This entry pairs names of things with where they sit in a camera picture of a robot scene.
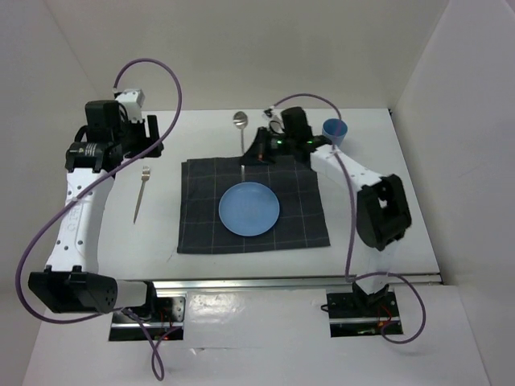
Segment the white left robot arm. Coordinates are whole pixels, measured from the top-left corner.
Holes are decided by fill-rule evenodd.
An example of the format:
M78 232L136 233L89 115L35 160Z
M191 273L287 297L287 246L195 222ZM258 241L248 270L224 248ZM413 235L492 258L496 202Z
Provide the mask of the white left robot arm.
M118 285L98 273L98 241L106 200L113 187L110 171L143 151L158 158L163 145L154 115L142 115L142 91L129 89L112 100L90 101L86 124L65 156L66 203L56 244L41 272L29 275L29 289L52 312L109 313Z

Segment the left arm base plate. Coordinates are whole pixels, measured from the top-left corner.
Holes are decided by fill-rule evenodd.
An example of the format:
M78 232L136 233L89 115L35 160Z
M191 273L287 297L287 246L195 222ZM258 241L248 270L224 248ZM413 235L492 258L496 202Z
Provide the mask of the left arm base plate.
M164 341L183 340L185 311L185 294L173 294L166 298L154 297L149 306L133 309L155 342L160 339ZM146 336L133 318L117 312L112 316L108 340L110 342L137 342L145 341Z

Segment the silver metal fork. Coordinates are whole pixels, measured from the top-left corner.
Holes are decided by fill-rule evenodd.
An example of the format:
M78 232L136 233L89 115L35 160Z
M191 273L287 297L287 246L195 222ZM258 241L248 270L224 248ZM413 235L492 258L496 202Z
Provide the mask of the silver metal fork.
M142 198L144 196L146 183L150 180L150 176L151 176L151 168L149 166L144 166L142 168L141 185L140 185L140 189L138 192L138 197L137 197L137 201L136 201L135 209L134 209L133 224L136 224L136 221L138 218L138 213L140 211L140 207L142 204Z

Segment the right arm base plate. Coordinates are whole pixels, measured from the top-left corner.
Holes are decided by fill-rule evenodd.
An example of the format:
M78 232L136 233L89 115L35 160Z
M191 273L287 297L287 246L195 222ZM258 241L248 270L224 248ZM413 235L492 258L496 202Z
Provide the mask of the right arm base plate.
M403 327L397 298L392 289L371 305L361 300L350 289L327 289L326 300L320 309L328 316L332 338L381 335L402 335Z

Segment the dark grey checked cloth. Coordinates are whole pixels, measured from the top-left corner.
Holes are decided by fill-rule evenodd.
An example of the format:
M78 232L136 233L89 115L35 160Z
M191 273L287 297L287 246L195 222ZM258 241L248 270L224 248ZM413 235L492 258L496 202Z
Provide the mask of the dark grey checked cloth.
M259 236L238 236L220 220L222 195L243 181L260 183L278 198L278 221ZM291 156L279 156L271 166L242 167L237 157L182 163L178 253L257 253L329 244L317 175Z

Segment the blue plastic plate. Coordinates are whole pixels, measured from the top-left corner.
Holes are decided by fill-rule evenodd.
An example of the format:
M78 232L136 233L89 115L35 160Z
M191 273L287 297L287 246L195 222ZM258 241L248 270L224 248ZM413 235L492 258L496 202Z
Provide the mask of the blue plastic plate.
M277 223L280 203L267 186L243 182L230 187L222 195L218 214L221 223L235 235L260 236Z

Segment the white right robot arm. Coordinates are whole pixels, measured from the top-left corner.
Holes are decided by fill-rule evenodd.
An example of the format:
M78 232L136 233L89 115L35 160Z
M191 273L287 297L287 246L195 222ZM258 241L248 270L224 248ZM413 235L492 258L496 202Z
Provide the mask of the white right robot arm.
M388 288L388 275L396 249L412 224L402 180L381 175L347 156L323 135L314 135L304 109L280 113L282 131L257 129L253 142L240 158L243 166L272 165L278 156L323 175L350 194L351 235L345 274L349 274L353 244L358 236L369 248L367 268L352 284L351 305L360 315L371 314Z

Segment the silver metal spoon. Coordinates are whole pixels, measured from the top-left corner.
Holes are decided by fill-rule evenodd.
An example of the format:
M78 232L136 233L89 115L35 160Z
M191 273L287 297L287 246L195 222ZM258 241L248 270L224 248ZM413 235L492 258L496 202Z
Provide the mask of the silver metal spoon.
M237 111L233 114L233 125L240 133L241 156L245 155L245 129L249 123L247 114L243 111Z

